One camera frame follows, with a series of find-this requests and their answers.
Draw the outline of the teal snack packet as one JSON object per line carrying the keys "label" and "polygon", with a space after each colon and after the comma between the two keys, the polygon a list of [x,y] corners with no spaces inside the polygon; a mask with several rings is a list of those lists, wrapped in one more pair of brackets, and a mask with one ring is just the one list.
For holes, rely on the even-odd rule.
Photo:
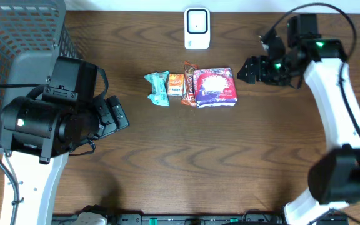
{"label": "teal snack packet", "polygon": [[155,105],[169,106],[168,93],[166,90],[168,76],[169,71],[153,72],[144,76],[144,78],[152,85],[152,91],[148,98]]}

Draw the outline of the red purple rice packet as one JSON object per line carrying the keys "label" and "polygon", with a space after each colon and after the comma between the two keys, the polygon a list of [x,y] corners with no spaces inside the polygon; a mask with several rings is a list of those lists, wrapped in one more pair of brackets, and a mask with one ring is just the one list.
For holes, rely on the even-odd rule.
{"label": "red purple rice packet", "polygon": [[238,94],[230,67],[198,69],[193,72],[197,108],[234,106]]}

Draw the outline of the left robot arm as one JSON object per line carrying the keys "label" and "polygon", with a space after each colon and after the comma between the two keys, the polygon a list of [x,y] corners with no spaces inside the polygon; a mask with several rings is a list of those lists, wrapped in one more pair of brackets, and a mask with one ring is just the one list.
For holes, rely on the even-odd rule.
{"label": "left robot arm", "polygon": [[1,114],[3,164],[13,175],[14,224],[51,224],[59,181],[69,157],[129,126],[119,99],[17,97]]}

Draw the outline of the orange chocolate bar wrapper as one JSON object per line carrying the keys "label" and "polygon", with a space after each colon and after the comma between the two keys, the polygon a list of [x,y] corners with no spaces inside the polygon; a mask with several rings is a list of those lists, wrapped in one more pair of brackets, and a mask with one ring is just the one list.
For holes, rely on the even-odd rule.
{"label": "orange chocolate bar wrapper", "polygon": [[196,107],[193,86],[193,72],[197,69],[197,64],[191,64],[187,61],[184,62],[184,88],[181,103],[192,107]]}

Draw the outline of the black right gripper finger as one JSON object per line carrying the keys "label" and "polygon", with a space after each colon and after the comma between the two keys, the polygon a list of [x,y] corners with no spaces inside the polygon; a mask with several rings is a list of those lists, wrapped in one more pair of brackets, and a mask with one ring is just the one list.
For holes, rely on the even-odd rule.
{"label": "black right gripper finger", "polygon": [[277,35],[275,29],[269,30],[265,35],[262,35],[259,38],[269,59],[280,59],[285,55],[283,40]]}
{"label": "black right gripper finger", "polygon": [[256,75],[257,57],[252,56],[246,59],[244,65],[237,73],[237,78],[249,84],[254,84],[256,82]]}

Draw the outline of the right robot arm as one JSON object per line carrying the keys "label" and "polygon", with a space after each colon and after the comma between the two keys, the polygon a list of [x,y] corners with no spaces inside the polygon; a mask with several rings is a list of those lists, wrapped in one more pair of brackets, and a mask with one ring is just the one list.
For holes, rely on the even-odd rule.
{"label": "right robot arm", "polygon": [[360,107],[349,78],[348,59],[338,39],[317,29],[289,32],[283,42],[275,30],[261,37],[264,56],[249,57],[237,77],[290,85],[306,83],[324,127],[327,154],[308,173],[307,189],[284,206],[287,224],[316,224],[329,213],[360,201]]}

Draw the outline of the small orange box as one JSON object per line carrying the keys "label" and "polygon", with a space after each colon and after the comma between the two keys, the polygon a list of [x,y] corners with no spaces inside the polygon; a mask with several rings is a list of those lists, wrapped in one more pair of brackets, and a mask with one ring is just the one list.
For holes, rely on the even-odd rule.
{"label": "small orange box", "polygon": [[167,82],[167,94],[169,96],[182,96],[184,90],[184,74],[169,75]]}

